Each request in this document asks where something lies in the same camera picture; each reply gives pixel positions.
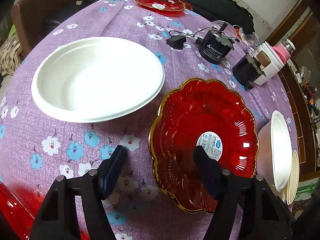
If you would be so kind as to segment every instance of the purple tablecloth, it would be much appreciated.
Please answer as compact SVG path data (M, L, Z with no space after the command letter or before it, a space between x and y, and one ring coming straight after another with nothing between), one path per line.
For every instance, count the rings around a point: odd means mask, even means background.
M117 239L202 239L212 215L181 211L159 192L152 175L148 131L166 92L191 77L219 79L243 97L254 115L257 132L270 120L272 112L279 110L287 120L292 146L298 150L292 111L279 77L250 91L245 91L233 77L231 68L244 55L243 43L236 44L221 65L204 60L191 38L187 38L181 51L166 44L172 29L190 33L210 26L208 20L194 12L185 10L181 18L168 18L138 7L134 0L100 0L70 17L31 51L15 72L1 102L0 180L8 187L18 185L31 190L41 201L58 175L83 175L88 169L97 168L121 144L129 149L128 160L113 194L104 201ZM31 96L37 67L59 46L97 36L127 39L154 52L165 70L160 94L142 109L104 123L77 124L48 117ZM125 57L126 48L119 49ZM105 100L114 89L106 91ZM85 227L81 200L76 201L79 223ZM232 239L239 230L241 210L238 211Z

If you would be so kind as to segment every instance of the power adapter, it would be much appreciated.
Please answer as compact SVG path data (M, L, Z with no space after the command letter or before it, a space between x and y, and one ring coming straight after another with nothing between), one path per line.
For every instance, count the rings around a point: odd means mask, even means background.
M167 44L173 49L183 49L183 44L187 41L185 36L175 35L167 39Z

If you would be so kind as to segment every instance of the white container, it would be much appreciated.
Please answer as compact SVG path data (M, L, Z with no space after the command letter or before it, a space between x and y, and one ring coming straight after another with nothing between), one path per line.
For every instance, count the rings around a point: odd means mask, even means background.
M262 43L256 49L256 51L253 52L252 56L256 56L262 50L267 54L267 56L271 60L271 63L263 69L266 76L261 75L254 81L259 86L263 85L269 78L272 78L284 66L278 54L273 50L273 48L266 41Z
M289 181L292 150L288 127L279 111L273 112L271 121L260 130L258 138L257 173L281 192Z
M284 188L285 200L290 205L296 196L299 183L299 156L297 151L292 152L292 166L288 185Z
M149 103L164 84L164 69L147 48L94 37L52 52L38 67L31 92L45 114L66 122L103 122Z

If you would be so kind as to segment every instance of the metal screw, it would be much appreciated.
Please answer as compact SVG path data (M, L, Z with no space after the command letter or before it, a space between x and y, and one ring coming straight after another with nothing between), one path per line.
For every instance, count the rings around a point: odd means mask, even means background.
M257 179L258 181L262 181L262 180L264 179L264 177L263 177L261 174L257 174L257 175L256 175L256 179Z
M63 179L64 179L64 176L63 175L59 175L57 178L56 178L56 180L57 181L63 181Z
M222 170L222 174L228 176L231 174L231 171L229 171L228 169L224 169Z
M94 176L98 173L98 171L96 169L92 169L92 170L89 170L89 175L90 176Z

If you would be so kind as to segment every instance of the red plate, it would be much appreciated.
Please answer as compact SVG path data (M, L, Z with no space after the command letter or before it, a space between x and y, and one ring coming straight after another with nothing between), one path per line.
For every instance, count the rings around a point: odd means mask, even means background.
M214 212L217 205L193 162L197 141L208 131L221 141L221 167L253 177L259 148L254 118L241 96L218 80L192 78L168 92L149 133L156 183L191 213Z
M153 11L180 12L186 8L180 0L135 0L139 5Z

